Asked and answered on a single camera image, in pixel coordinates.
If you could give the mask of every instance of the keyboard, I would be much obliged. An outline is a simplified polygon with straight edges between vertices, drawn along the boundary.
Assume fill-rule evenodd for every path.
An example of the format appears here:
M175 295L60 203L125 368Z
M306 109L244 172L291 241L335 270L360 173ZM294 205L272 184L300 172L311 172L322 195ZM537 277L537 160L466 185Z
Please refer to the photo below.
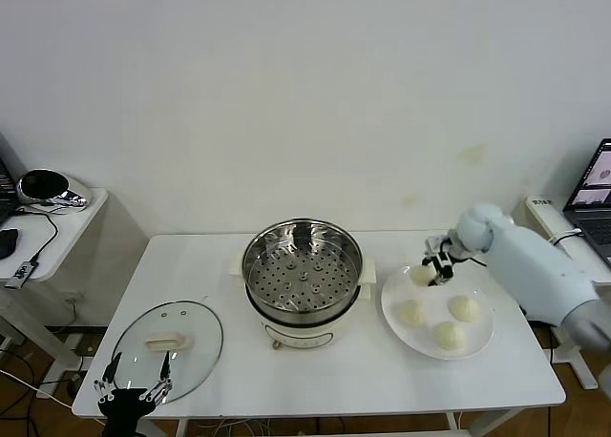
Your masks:
M580 219L579 226L597 244L611 244L611 218Z

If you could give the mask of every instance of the table leg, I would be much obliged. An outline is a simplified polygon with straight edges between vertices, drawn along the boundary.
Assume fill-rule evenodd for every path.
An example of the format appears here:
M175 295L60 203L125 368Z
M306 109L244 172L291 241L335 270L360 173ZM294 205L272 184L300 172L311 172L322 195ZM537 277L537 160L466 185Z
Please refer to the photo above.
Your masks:
M581 356L581 346L575 344L559 327L552 327L552 332L558 340L558 347L554 348L554 364L571 365L583 389L597 389L599 384ZM550 350L543 351L549 359Z
M473 437L481 437L511 420L522 410L523 408L510 408L508 410L485 411L469 427L469 431Z
M176 428L176 434L174 434L175 437L184 437L185 435L187 435L187 426L189 425L189 420L187 419L181 419L179 420L179 426Z
M5 355L13 343L23 344L26 338L21 333L6 322L4 318L0 318L0 335L4 337L2 343L0 343L0 359Z
M79 358L70 348L49 332L35 316L8 294L15 291L0 291L0 313L17 330L52 355L62 364L77 367Z
M2 334L5 339L11 339L11 342L15 344L23 344L26 340L25 337L12 325L7 323L4 318L0 318L0 334Z

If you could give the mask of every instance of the wall stain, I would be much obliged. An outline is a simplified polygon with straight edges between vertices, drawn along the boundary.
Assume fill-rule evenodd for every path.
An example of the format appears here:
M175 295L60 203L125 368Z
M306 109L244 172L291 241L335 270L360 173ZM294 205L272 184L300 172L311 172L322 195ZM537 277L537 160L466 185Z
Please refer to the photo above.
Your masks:
M414 205L417 205L421 201L422 201L422 194L420 194L419 192L410 192L409 194L401 198L401 205L403 205L405 209L409 210L410 208L412 208Z
M468 165L478 165L484 161L488 144L481 143L463 149L458 153L458 160Z

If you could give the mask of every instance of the robotic arm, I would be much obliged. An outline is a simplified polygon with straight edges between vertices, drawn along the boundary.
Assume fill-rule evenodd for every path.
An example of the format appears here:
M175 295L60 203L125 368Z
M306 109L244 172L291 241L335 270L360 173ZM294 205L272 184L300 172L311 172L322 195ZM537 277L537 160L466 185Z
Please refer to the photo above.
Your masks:
M583 347L611 351L611 308L585 272L495 206L477 205L448 236L429 238L423 264L432 262L433 281L442 283L452 278L454 264L476 254L529 319L561 327Z

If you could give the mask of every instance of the stainless steel steamer basket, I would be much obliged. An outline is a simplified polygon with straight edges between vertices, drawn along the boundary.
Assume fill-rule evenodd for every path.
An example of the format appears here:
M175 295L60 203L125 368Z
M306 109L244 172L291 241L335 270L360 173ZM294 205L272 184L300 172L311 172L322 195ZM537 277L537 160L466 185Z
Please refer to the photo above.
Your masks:
M242 258L248 299L289 327L315 327L346 313L358 297L362 269L361 249L348 232L308 218L268 227Z

